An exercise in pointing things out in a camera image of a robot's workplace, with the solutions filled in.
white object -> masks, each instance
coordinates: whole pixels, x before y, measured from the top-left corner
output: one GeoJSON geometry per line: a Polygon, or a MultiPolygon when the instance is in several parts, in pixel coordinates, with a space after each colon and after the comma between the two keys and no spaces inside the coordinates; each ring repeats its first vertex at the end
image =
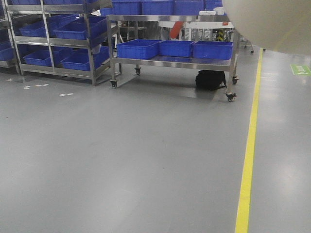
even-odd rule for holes
{"type": "Polygon", "coordinates": [[[214,16],[216,15],[216,11],[200,11],[200,16],[214,16]]]}
{"type": "Polygon", "coordinates": [[[225,14],[223,7],[215,7],[214,11],[216,12],[217,15],[224,15],[225,14]]]}
{"type": "Polygon", "coordinates": [[[230,21],[265,49],[311,54],[310,0],[223,0],[230,21]]]}

metal shelving rack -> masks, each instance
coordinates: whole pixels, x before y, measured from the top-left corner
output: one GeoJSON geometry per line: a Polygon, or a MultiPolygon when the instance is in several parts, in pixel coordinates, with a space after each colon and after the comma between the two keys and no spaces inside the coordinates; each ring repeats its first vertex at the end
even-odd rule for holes
{"type": "MultiPolygon", "coordinates": [[[[6,6],[5,6],[4,1],[1,1],[1,4],[2,4],[2,7],[3,7],[4,14],[3,14],[2,17],[0,17],[0,30],[2,30],[2,29],[7,30],[11,46],[12,46],[12,48],[15,51],[15,46],[14,46],[14,42],[13,42],[13,38],[12,38],[12,33],[11,33],[11,27],[10,27],[10,23],[9,23],[9,19],[8,19],[8,14],[7,14],[7,11],[6,11],[6,6]]],[[[9,61],[0,61],[0,67],[12,68],[14,66],[16,67],[17,73],[20,73],[19,65],[18,65],[18,62],[16,61],[15,52],[14,52],[14,58],[13,59],[11,59],[9,61]]]]}
{"type": "MultiPolygon", "coordinates": [[[[53,75],[60,75],[60,76],[69,76],[75,78],[83,78],[89,79],[92,81],[92,84],[96,84],[97,78],[99,78],[103,72],[105,72],[110,63],[106,62],[104,65],[100,66],[98,69],[95,70],[94,67],[94,56],[92,53],[91,41],[90,41],[90,26],[89,26],[89,14],[99,10],[100,8],[104,7],[111,7],[111,0],[99,0],[94,3],[87,3],[84,1],[83,4],[77,5],[45,5],[43,0],[40,0],[40,5],[9,5],[9,0],[4,0],[8,21],[12,28],[12,36],[13,41],[15,44],[15,48],[17,50],[17,59],[20,66],[21,74],[24,75],[25,71],[28,72],[38,72],[38,73],[46,73],[46,74],[53,74],[53,75]],[[46,37],[29,37],[29,36],[19,36],[15,35],[14,32],[14,24],[13,19],[15,14],[38,14],[43,16],[43,21],[45,25],[46,37]],[[48,30],[48,17],[50,14],[80,14],[84,17],[86,27],[87,27],[87,38],[86,40],[75,40],[75,39],[59,39],[59,38],[52,38],[49,35],[48,30]],[[18,44],[24,45],[38,45],[38,46],[48,46],[52,67],[45,67],[45,66],[35,66],[35,65],[28,65],[21,62],[21,57],[18,51],[18,44]],[[70,48],[79,48],[79,49],[87,49],[89,62],[90,62],[90,71],[82,71],[82,70],[74,70],[74,69],[64,69],[55,67],[53,62],[53,46],[60,46],[60,47],[70,47],[70,48]]],[[[100,44],[104,42],[107,38],[107,32],[103,33],[102,35],[98,36],[95,39],[92,39],[94,44],[100,44]]]]}
{"type": "Polygon", "coordinates": [[[140,74],[140,65],[144,66],[159,66],[159,67],[174,67],[174,68],[188,68],[188,69],[208,69],[229,72],[229,78],[227,81],[226,96],[229,102],[234,101],[236,94],[232,92],[233,84],[236,84],[236,67],[237,67],[237,48],[239,43],[240,34],[237,30],[233,36],[233,53],[230,60],[214,60],[214,59],[196,59],[191,58],[189,62],[171,62],[164,61],[164,57],[156,56],[150,60],[141,59],[128,59],[118,58],[114,56],[111,48],[111,36],[117,34],[117,41],[120,42],[120,30],[109,30],[111,28],[112,21],[135,21],[135,36],[138,38],[138,22],[139,21],[183,21],[183,22],[229,22],[227,16],[107,16],[107,28],[108,28],[108,42],[110,48],[110,65],[111,65],[111,85],[116,88],[118,80],[116,76],[122,74],[122,64],[136,65],[136,74],[140,74]],[[119,72],[115,72],[115,64],[119,64],[119,72]]]}

red object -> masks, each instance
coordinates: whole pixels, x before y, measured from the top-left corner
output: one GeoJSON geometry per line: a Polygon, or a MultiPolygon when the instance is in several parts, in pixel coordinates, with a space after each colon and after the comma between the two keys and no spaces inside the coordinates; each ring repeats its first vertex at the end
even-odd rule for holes
{"type": "Polygon", "coordinates": [[[175,22],[171,32],[170,32],[170,37],[172,39],[176,39],[179,35],[179,32],[183,26],[184,22],[175,22]]]}

yellow floor line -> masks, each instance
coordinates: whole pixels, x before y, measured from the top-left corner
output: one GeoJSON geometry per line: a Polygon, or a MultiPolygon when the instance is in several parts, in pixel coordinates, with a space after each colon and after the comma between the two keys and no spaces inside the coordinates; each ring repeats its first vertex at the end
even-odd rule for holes
{"type": "Polygon", "coordinates": [[[247,137],[247,145],[246,145],[246,151],[245,151],[245,160],[244,160],[244,167],[243,167],[243,175],[242,175],[242,183],[241,183],[241,190],[240,190],[240,199],[239,199],[235,233],[247,233],[248,232],[249,211],[250,211],[251,191],[252,191],[252,178],[253,178],[253,163],[254,163],[254,155],[255,155],[255,140],[256,140],[259,90],[260,90],[260,80],[261,80],[262,53],[263,53],[263,49],[261,49],[259,53],[259,61],[258,61],[255,91],[254,91],[254,97],[253,97],[251,119],[250,119],[250,124],[249,124],[249,129],[248,129],[248,137],[247,137]]]}

blue storage bin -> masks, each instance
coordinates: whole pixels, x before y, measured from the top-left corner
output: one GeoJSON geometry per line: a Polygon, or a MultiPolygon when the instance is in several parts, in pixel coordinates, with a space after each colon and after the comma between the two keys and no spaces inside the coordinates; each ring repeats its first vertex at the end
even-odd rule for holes
{"type": "MultiPolygon", "coordinates": [[[[54,30],[57,38],[62,39],[86,39],[86,24],[84,19],[80,18],[66,26],[54,30]]],[[[90,17],[91,38],[95,38],[107,31],[106,17],[90,17]]]]}
{"type": "MultiPolygon", "coordinates": [[[[91,16],[88,18],[91,26],[91,34],[96,37],[102,33],[107,32],[107,19],[105,16],[91,16]]],[[[84,17],[76,19],[73,23],[84,23],[84,17]]]]}
{"type": "Polygon", "coordinates": [[[216,0],[206,0],[205,2],[205,9],[207,11],[213,11],[216,7],[222,7],[223,3],[222,1],[216,1],[216,0]]]}
{"type": "Polygon", "coordinates": [[[229,60],[232,49],[233,42],[197,41],[193,44],[193,57],[229,60]]]}
{"type": "Polygon", "coordinates": [[[171,16],[174,13],[174,0],[142,0],[143,15],[171,16]]]}
{"type": "Polygon", "coordinates": [[[2,16],[4,16],[4,11],[3,11],[2,5],[0,5],[0,17],[2,16]]]}
{"type": "MultiPolygon", "coordinates": [[[[93,3],[98,0],[86,0],[86,3],[93,3]]],[[[44,0],[46,5],[80,5],[84,0],[44,0]]]]}
{"type": "Polygon", "coordinates": [[[62,60],[71,56],[73,50],[72,48],[67,47],[53,47],[53,52],[54,52],[54,64],[55,66],[57,66],[58,64],[61,63],[62,60]]]}
{"type": "Polygon", "coordinates": [[[133,59],[150,59],[159,54],[160,40],[131,40],[117,44],[118,57],[133,59]]]}
{"type": "Polygon", "coordinates": [[[65,25],[75,21],[79,15],[57,15],[49,17],[49,22],[55,22],[57,28],[64,27],[65,25]]]}
{"type": "MultiPolygon", "coordinates": [[[[108,58],[109,48],[101,47],[100,52],[94,55],[95,69],[99,68],[108,58]]],[[[62,60],[61,62],[63,67],[66,69],[90,71],[88,52],[86,49],[77,50],[72,56],[62,60]]]]}
{"type": "Polygon", "coordinates": [[[174,4],[175,16],[198,16],[204,10],[200,0],[177,0],[174,4]]]}
{"type": "Polygon", "coordinates": [[[114,15],[141,15],[140,0],[112,0],[114,15]]]}
{"type": "MultiPolygon", "coordinates": [[[[55,22],[49,23],[50,35],[54,35],[54,30],[57,28],[55,22]]],[[[44,22],[39,21],[37,23],[30,24],[26,27],[19,29],[23,36],[35,36],[35,37],[46,37],[44,22]]]]}
{"type": "Polygon", "coordinates": [[[7,29],[1,29],[0,30],[0,43],[1,42],[6,42],[8,40],[10,40],[9,38],[9,33],[8,33],[8,30],[7,29]]]}
{"type": "Polygon", "coordinates": [[[192,41],[165,40],[159,43],[161,56],[191,57],[192,41]]]}
{"type": "Polygon", "coordinates": [[[24,56],[26,64],[51,67],[52,61],[48,50],[37,50],[27,56],[24,56]]]}
{"type": "Polygon", "coordinates": [[[11,0],[13,5],[40,5],[40,0],[11,0]]]}
{"type": "Polygon", "coordinates": [[[0,44],[0,61],[8,61],[14,58],[14,52],[10,41],[0,44]]]}
{"type": "Polygon", "coordinates": [[[112,8],[102,8],[100,9],[101,16],[113,15],[112,8]]]}

